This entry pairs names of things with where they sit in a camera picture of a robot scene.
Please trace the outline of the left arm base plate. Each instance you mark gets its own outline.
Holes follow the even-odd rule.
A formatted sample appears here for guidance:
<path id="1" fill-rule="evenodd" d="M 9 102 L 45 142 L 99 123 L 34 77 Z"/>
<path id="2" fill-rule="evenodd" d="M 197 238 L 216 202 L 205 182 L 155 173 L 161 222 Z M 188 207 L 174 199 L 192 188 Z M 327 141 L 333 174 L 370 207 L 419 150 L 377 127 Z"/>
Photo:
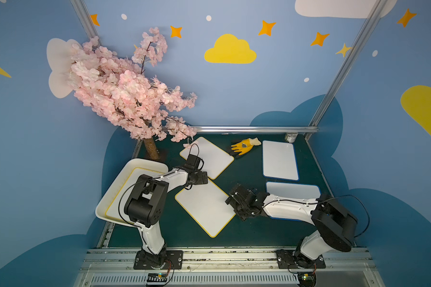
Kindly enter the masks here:
<path id="1" fill-rule="evenodd" d="M 137 252 L 134 270 L 180 270 L 182 268 L 183 251 L 164 251 L 157 255 L 146 251 Z"/>

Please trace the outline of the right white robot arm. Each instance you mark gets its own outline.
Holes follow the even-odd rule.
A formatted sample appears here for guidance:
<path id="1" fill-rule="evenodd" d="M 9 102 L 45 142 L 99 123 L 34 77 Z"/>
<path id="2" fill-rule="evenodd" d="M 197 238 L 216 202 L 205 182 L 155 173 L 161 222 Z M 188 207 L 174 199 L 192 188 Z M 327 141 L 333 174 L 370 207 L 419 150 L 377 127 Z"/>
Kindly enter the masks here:
<path id="1" fill-rule="evenodd" d="M 225 203 L 242 221 L 264 216 L 315 226 L 315 232 L 303 237 L 295 250 L 276 251 L 280 269 L 324 269 L 323 254 L 350 252 L 361 235 L 356 231 L 357 216 L 317 186 L 269 182 L 265 191 L 258 191 L 237 184 Z"/>

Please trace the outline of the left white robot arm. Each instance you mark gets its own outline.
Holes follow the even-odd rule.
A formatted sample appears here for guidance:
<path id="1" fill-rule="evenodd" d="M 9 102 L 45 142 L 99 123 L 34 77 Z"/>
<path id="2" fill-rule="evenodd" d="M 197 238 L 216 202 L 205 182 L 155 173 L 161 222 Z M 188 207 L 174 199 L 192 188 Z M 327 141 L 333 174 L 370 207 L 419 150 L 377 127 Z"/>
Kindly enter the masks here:
<path id="1" fill-rule="evenodd" d="M 159 220 L 164 212 L 169 191 L 183 187 L 190 190 L 194 185 L 208 184 L 204 172 L 204 160 L 197 155 L 189 155 L 185 164 L 173 168 L 159 176 L 140 175 L 126 200 L 121 199 L 118 213 L 121 220 L 138 229 L 142 248 L 138 262 L 153 269 L 161 269 L 168 261 L 166 243 L 161 235 Z"/>

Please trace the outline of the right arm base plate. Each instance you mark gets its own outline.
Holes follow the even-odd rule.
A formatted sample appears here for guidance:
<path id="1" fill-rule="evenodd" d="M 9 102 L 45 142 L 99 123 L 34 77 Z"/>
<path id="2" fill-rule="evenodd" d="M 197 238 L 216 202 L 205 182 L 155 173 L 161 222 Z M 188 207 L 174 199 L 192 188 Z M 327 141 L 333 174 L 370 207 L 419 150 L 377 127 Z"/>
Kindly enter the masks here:
<path id="1" fill-rule="evenodd" d="M 296 257 L 295 251 L 279 249 L 275 251 L 277 256 L 277 264 L 279 269 L 325 269 L 326 264 L 324 258 L 320 255 L 315 260 L 310 260 L 307 257 Z"/>

